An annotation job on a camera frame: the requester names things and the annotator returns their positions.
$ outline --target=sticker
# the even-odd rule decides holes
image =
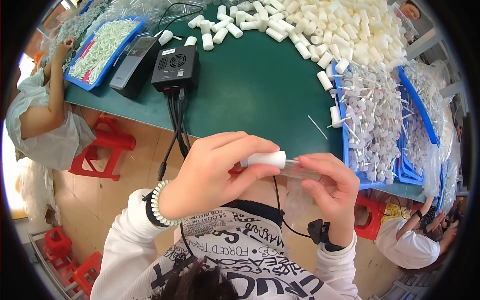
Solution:
[[[163,56],[163,55],[166,55],[166,54],[170,54],[170,53],[175,53],[175,49],[176,49],[176,48],[163,51],[163,52],[162,52],[162,56]]]

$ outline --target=worker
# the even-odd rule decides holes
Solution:
[[[108,233],[90,299],[360,299],[352,283],[358,177],[332,154],[298,157],[301,167],[322,175],[322,183],[301,185],[330,221],[312,274],[284,255],[277,201],[285,201],[287,189],[276,189],[275,177],[274,184],[265,180],[280,170],[256,164],[229,174],[254,153],[278,150],[245,132],[195,141],[172,182],[130,195]],[[169,224],[163,218],[185,218],[184,238],[158,255],[154,239]]]
[[[410,219],[402,216],[387,219],[378,231],[375,244],[385,257],[403,269],[418,270],[435,266],[443,261],[450,245],[455,239],[459,219],[453,220],[443,235],[438,233],[432,237],[430,232],[435,233],[440,224],[444,224],[445,214],[441,212],[432,223],[422,226],[419,223],[430,209],[433,196],[427,197],[425,204],[417,210]],[[414,228],[424,228],[421,233],[415,232]]]
[[[39,68],[17,88],[18,70],[5,120],[7,133],[19,151],[57,170],[67,170],[73,159],[96,139],[92,128],[101,114],[64,102],[62,67],[74,44],[72,37],[59,43],[45,68]]]

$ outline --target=dark hair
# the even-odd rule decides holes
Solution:
[[[151,300],[237,300],[232,283],[220,273],[220,267],[208,268],[197,260],[185,273],[171,275],[167,284],[154,291]]]
[[[415,6],[415,8],[419,11],[419,18],[421,18],[420,8],[419,8],[415,3],[413,3],[411,0],[407,0],[407,1],[406,1],[406,4],[410,4],[410,5]]]

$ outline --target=green workbench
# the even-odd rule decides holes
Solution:
[[[210,5],[205,18],[216,21],[216,11],[216,6]],[[331,124],[329,108],[335,103],[316,77],[322,69],[311,60],[303,60],[290,39],[277,43],[265,33],[250,30],[238,39],[229,33],[222,44],[204,51],[199,28],[190,29],[186,22],[177,22],[168,29],[176,36],[198,39],[200,82],[198,90],[187,95],[185,115],[190,135],[205,137],[243,130],[275,142],[286,151],[287,158],[315,152],[342,157],[341,129],[326,128]],[[173,39],[164,48],[181,43]],[[165,97],[150,82],[135,100],[109,87],[120,63],[91,91],[71,84],[65,101],[171,130]],[[412,195],[417,200],[418,195],[410,193],[408,185],[398,182],[390,187],[394,186],[397,195]]]

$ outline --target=beaded bracelet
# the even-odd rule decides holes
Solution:
[[[160,223],[167,226],[176,226],[184,222],[186,218],[181,218],[178,220],[169,220],[164,216],[162,216],[162,214],[158,211],[158,196],[160,195],[160,192],[162,192],[162,189],[165,188],[165,186],[171,182],[172,182],[171,180],[162,181],[157,185],[157,187],[155,187],[155,190],[153,191],[153,195],[152,195],[152,200],[150,200],[151,201],[150,206],[152,207],[153,215]]]

